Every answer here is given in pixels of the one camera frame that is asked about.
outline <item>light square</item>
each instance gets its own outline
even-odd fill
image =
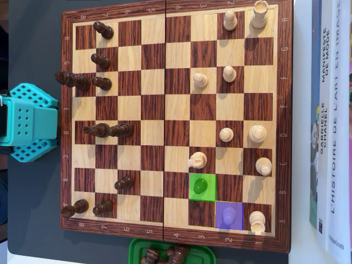
[[[115,182],[117,182],[117,169],[95,169],[96,193],[117,194]]]
[[[141,145],[164,145],[164,120],[141,121]]]
[[[217,66],[244,65],[244,38],[217,41]]]
[[[191,67],[191,42],[166,43],[166,68]]]
[[[189,145],[193,147],[215,147],[216,121],[191,120]]]
[[[216,120],[243,120],[243,93],[216,95]]]
[[[165,43],[165,17],[142,19],[142,45]]]
[[[191,68],[191,94],[216,94],[216,71],[217,68]],[[201,73],[208,77],[208,85],[205,88],[201,88],[195,85],[193,81],[193,75],[196,73]]]
[[[141,72],[141,93],[142,95],[163,95],[164,94],[165,70],[142,70]]]
[[[197,14],[191,16],[191,41],[217,39],[217,14]]]
[[[217,147],[215,150],[217,174],[243,175],[243,148]]]
[[[164,171],[188,172],[189,147],[165,146]]]
[[[95,120],[95,97],[72,98],[73,120]]]
[[[141,46],[127,46],[118,48],[118,70],[141,70]]]
[[[141,169],[141,146],[117,146],[117,167],[123,170]]]
[[[163,197],[164,172],[141,171],[141,195]]]
[[[188,199],[164,198],[164,224],[188,226]]]
[[[165,119],[189,120],[190,95],[165,95]]]
[[[141,120],[141,97],[119,96],[117,98],[119,120]]]

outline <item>green plastic container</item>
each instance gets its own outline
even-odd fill
[[[166,249],[177,243],[162,242],[150,239],[134,238],[128,246],[128,264],[140,264],[145,256],[147,248],[153,248],[160,252],[161,259],[167,259]],[[216,264],[216,258],[207,246],[187,245],[189,252],[183,264]]]

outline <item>dark square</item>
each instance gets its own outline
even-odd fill
[[[215,202],[189,200],[188,225],[215,227]]]
[[[191,16],[166,18],[166,43],[191,41]]]
[[[141,20],[119,22],[119,47],[141,45]]]
[[[220,131],[224,128],[232,129],[233,139],[224,142],[220,139]],[[216,120],[216,146],[217,147],[243,147],[243,121]]]
[[[188,173],[164,172],[164,197],[188,199],[188,191]]]
[[[216,174],[216,200],[242,202],[242,175]]]
[[[191,67],[216,67],[216,41],[194,41],[191,43]]]
[[[165,68],[165,44],[142,45],[142,70]]]
[[[191,94],[190,120],[216,120],[216,95]]]
[[[236,71],[236,79],[232,82],[224,80],[223,72],[225,67],[217,67],[216,75],[216,87],[218,94],[242,94],[244,87],[244,67],[243,66],[232,66]]]
[[[96,120],[117,119],[117,96],[96,97]]]
[[[95,125],[95,121],[75,121],[75,144],[94,145],[95,137],[84,134],[83,128]]]
[[[141,170],[164,170],[164,146],[141,146]]]
[[[245,93],[244,120],[273,120],[272,93]]]
[[[96,48],[96,31],[93,25],[76,26],[76,50]]]
[[[244,48],[244,65],[273,65],[274,40],[272,37],[245,38]]]
[[[117,145],[95,145],[95,168],[117,169]]]
[[[163,222],[163,197],[143,196],[140,201],[141,221]]]
[[[118,95],[132,96],[141,95],[141,71],[119,71],[118,73]]]
[[[95,192],[95,169],[75,168],[75,191]]]
[[[263,176],[255,167],[255,163],[259,158],[268,158],[272,162],[272,150],[269,148],[243,149],[243,175]]]
[[[118,124],[130,124],[133,126],[133,134],[132,136],[120,136],[118,139],[119,145],[141,145],[141,122],[140,120],[119,120]]]
[[[165,120],[165,146],[189,146],[189,121]]]
[[[165,95],[141,96],[141,119],[164,120]]]
[[[207,164],[204,168],[189,168],[189,172],[215,174],[215,148],[214,147],[189,147],[189,157],[195,152],[203,152],[207,156]]]
[[[118,57],[118,51],[117,47],[113,48],[97,48],[97,54],[106,56],[110,59],[110,66],[107,69],[101,68],[99,65],[97,65],[97,72],[117,72],[117,57]]]
[[[190,68],[165,69],[165,94],[187,95],[190,93]]]

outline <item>wooden chessboard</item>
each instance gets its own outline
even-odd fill
[[[62,85],[60,208],[79,199],[89,210],[64,229],[144,237],[178,243],[288,252],[292,138],[292,0],[267,0],[268,22],[251,26],[256,1],[167,0],[70,10],[62,16],[62,68],[92,79],[107,77],[112,88],[87,91]],[[233,31],[224,13],[236,13]],[[93,29],[101,21],[114,30],[105,40]],[[93,53],[112,59],[107,70]],[[234,82],[222,71],[232,66]],[[195,73],[209,83],[199,89]],[[83,134],[98,123],[134,126],[132,137]],[[267,130],[264,142],[248,138],[253,125]],[[219,132],[231,128],[223,142]],[[202,169],[187,159],[201,151]],[[272,173],[255,162],[267,157]],[[132,188],[114,183],[129,175]],[[193,191],[196,179],[208,188]],[[96,217],[102,200],[113,211]],[[223,208],[236,210],[234,225],[222,223]],[[260,211],[266,232],[254,235],[249,215]]]

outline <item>gray table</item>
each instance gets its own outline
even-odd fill
[[[33,83],[60,98],[61,13],[128,0],[11,0],[9,88]],[[59,148],[32,163],[9,159],[8,248],[13,254],[81,263],[127,263],[130,238],[59,227]],[[288,254],[213,247],[218,264],[288,263]]]

